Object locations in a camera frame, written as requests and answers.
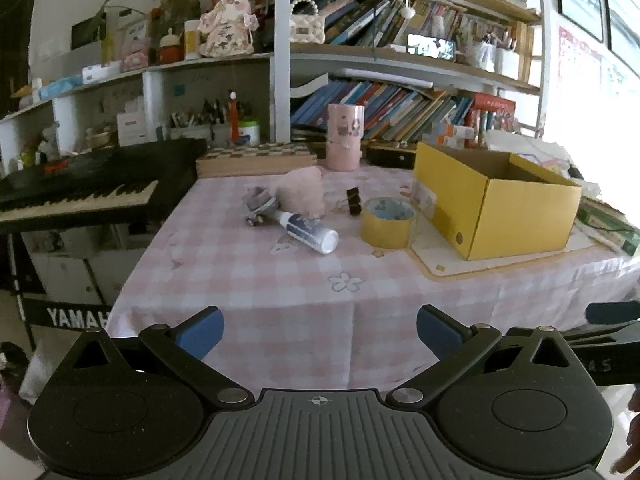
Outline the yellow tape roll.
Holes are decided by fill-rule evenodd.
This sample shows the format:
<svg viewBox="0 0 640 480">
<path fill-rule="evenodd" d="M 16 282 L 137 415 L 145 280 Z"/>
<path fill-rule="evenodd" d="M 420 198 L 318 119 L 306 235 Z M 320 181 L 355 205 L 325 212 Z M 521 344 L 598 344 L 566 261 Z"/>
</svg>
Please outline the yellow tape roll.
<svg viewBox="0 0 640 480">
<path fill-rule="evenodd" d="M 374 248 L 409 246 L 416 213 L 408 200 L 375 197 L 362 206 L 360 237 Z"/>
</svg>

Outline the grey toy truck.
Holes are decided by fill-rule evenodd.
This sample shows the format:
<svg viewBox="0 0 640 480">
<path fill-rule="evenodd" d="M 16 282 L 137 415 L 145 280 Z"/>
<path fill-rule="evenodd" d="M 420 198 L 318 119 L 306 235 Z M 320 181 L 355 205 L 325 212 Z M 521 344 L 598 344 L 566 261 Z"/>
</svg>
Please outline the grey toy truck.
<svg viewBox="0 0 640 480">
<path fill-rule="evenodd" d="M 254 186 L 242 197 L 243 217 L 249 226 L 260 226 L 271 220 L 279 208 L 277 197 L 269 188 Z"/>
</svg>

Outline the white blue tube bottle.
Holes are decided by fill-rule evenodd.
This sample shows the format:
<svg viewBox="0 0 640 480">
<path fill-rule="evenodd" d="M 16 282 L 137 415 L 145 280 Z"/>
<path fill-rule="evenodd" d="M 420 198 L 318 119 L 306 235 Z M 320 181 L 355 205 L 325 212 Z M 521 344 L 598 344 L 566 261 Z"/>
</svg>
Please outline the white blue tube bottle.
<svg viewBox="0 0 640 480">
<path fill-rule="evenodd" d="M 305 219 L 301 214 L 277 210 L 274 218 L 294 240 L 321 255 L 332 254 L 340 241 L 335 230 L 322 226 L 318 220 Z"/>
</svg>

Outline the black binder clip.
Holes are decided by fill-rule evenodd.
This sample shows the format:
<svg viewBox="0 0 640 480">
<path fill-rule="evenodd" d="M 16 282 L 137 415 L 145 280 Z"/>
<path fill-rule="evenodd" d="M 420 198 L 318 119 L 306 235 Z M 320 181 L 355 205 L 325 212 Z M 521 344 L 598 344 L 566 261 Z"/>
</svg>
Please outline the black binder clip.
<svg viewBox="0 0 640 480">
<path fill-rule="evenodd" d="M 347 194 L 348 211 L 351 216 L 359 216 L 362 211 L 359 188 L 349 188 Z"/>
</svg>

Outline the green book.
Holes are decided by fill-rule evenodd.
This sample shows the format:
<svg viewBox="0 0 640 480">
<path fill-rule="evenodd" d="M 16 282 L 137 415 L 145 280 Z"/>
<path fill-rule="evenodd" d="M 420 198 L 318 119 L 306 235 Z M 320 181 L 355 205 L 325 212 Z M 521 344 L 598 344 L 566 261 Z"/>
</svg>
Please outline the green book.
<svg viewBox="0 0 640 480">
<path fill-rule="evenodd" d="M 586 234 L 625 257 L 639 255 L 639 229 L 608 204 L 583 197 L 576 220 Z"/>
</svg>

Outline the white orange-edged mat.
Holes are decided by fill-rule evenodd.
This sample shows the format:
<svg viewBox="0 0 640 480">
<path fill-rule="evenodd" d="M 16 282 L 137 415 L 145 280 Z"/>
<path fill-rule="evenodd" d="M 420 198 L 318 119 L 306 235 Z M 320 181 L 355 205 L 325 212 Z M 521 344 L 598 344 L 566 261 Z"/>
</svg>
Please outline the white orange-edged mat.
<svg viewBox="0 0 640 480">
<path fill-rule="evenodd" d="M 546 260 L 574 255 L 578 252 L 590 252 L 596 246 L 594 241 L 580 229 L 573 228 L 564 249 L 541 254 L 492 258 L 482 260 L 464 260 L 439 232 L 424 218 L 414 226 L 412 242 L 407 248 L 427 278 L 470 278 L 498 270 L 514 270 Z"/>
</svg>

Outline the pink checked tablecloth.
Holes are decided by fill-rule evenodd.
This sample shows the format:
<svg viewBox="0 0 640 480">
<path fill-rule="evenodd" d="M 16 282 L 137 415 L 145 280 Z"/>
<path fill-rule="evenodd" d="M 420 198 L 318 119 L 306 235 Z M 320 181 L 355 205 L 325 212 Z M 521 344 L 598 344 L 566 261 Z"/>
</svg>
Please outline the pink checked tablecloth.
<svg viewBox="0 0 640 480">
<path fill-rule="evenodd" d="M 242 195 L 257 179 L 196 182 L 132 271 L 107 323 L 114 337 L 177 325 L 215 306 L 224 336 L 207 363 L 247 389 L 390 390 L 432 364 L 416 312 L 434 304 L 464 324 L 499 330 L 584 322 L 588 304 L 623 300 L 639 265 L 602 246 L 525 266 L 431 278 L 406 250 L 365 243 L 346 192 L 406 197 L 408 171 L 361 167 L 324 176 L 324 223 L 340 242 L 327 256 L 280 226 L 248 226 Z"/>
</svg>

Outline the yellow cardboard box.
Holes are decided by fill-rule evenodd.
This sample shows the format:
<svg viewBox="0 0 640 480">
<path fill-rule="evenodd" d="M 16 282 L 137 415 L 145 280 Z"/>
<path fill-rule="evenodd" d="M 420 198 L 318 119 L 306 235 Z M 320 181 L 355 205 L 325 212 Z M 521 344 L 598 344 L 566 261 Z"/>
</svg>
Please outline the yellow cardboard box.
<svg viewBox="0 0 640 480">
<path fill-rule="evenodd" d="M 582 189 L 517 154 L 420 143 L 412 199 L 468 261 L 564 248 Z"/>
</svg>

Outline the black Yamaha keyboard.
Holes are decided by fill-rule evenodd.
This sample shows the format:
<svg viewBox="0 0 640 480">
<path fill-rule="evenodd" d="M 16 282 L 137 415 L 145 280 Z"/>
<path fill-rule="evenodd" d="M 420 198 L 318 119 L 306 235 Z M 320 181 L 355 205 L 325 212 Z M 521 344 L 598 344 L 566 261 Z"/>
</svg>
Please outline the black Yamaha keyboard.
<svg viewBox="0 0 640 480">
<path fill-rule="evenodd" d="M 106 148 L 4 178 L 1 257 L 25 327 L 104 326 L 205 150 L 193 139 Z"/>
</svg>

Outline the wooden chess board box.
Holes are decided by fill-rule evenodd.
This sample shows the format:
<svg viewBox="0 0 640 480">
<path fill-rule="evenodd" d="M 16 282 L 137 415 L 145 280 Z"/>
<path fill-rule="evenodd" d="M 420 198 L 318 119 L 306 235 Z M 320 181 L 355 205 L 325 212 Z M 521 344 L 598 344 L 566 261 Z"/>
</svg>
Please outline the wooden chess board box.
<svg viewBox="0 0 640 480">
<path fill-rule="evenodd" d="M 314 166 L 317 156 L 306 144 L 266 143 L 212 148 L 196 162 L 200 179 L 269 176 Z"/>
</svg>

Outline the black wooden box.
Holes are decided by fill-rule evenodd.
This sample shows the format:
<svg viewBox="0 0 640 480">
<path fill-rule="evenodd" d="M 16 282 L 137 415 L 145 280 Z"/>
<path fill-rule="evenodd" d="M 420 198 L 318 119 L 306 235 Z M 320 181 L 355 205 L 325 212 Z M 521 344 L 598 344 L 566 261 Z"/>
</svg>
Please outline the black wooden box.
<svg viewBox="0 0 640 480">
<path fill-rule="evenodd" d="M 416 163 L 416 144 L 405 142 L 370 143 L 364 157 L 372 166 L 413 170 Z"/>
</svg>

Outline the red figurine bottle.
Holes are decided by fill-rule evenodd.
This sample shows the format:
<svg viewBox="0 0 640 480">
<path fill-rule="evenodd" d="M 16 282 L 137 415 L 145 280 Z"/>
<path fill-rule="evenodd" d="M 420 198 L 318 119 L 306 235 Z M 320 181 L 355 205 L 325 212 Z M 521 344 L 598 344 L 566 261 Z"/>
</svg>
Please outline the red figurine bottle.
<svg viewBox="0 0 640 480">
<path fill-rule="evenodd" d="M 234 90 L 229 91 L 229 122 L 231 125 L 231 142 L 240 143 L 240 125 L 238 111 L 238 95 Z"/>
</svg>

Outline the pink cylindrical cup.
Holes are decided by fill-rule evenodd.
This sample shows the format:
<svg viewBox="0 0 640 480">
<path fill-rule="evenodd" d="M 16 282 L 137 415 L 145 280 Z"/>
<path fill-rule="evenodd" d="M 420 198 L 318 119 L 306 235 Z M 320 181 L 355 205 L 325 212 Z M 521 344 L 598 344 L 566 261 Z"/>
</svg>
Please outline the pink cylindrical cup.
<svg viewBox="0 0 640 480">
<path fill-rule="evenodd" d="M 326 136 L 326 166 L 329 170 L 351 172 L 359 168 L 363 136 L 362 105 L 330 104 Z"/>
</svg>

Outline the white bookshelf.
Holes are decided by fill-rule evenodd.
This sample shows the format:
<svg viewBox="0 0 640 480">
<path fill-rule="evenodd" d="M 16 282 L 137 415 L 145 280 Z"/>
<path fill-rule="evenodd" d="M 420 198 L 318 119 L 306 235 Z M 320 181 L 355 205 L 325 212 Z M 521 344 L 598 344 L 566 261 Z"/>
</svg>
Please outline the white bookshelf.
<svg viewBox="0 0 640 480">
<path fill-rule="evenodd" d="M 34 0 L 24 110 L 1 119 L 5 172 L 85 153 L 110 129 L 121 146 L 192 136 L 232 144 L 229 91 L 260 142 L 328 130 L 330 104 L 364 107 L 363 142 L 416 143 L 463 122 L 473 101 L 539 96 L 537 14 L 508 0 L 314 0 L 324 44 L 290 43 L 293 0 L 248 0 L 255 52 L 204 58 L 198 23 L 218 0 Z M 454 41 L 453 61 L 406 52 L 418 34 Z"/>
</svg>

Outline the cream quilted handbag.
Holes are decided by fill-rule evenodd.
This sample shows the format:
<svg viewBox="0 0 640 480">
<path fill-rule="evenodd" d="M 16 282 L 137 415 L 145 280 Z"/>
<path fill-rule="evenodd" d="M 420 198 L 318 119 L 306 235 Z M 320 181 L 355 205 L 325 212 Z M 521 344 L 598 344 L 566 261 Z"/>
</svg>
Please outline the cream quilted handbag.
<svg viewBox="0 0 640 480">
<path fill-rule="evenodd" d="M 296 14 L 295 9 L 302 3 L 311 6 L 311 14 Z M 290 43 L 324 44 L 326 41 L 326 19 L 320 14 L 314 0 L 293 0 L 290 5 Z"/>
</svg>

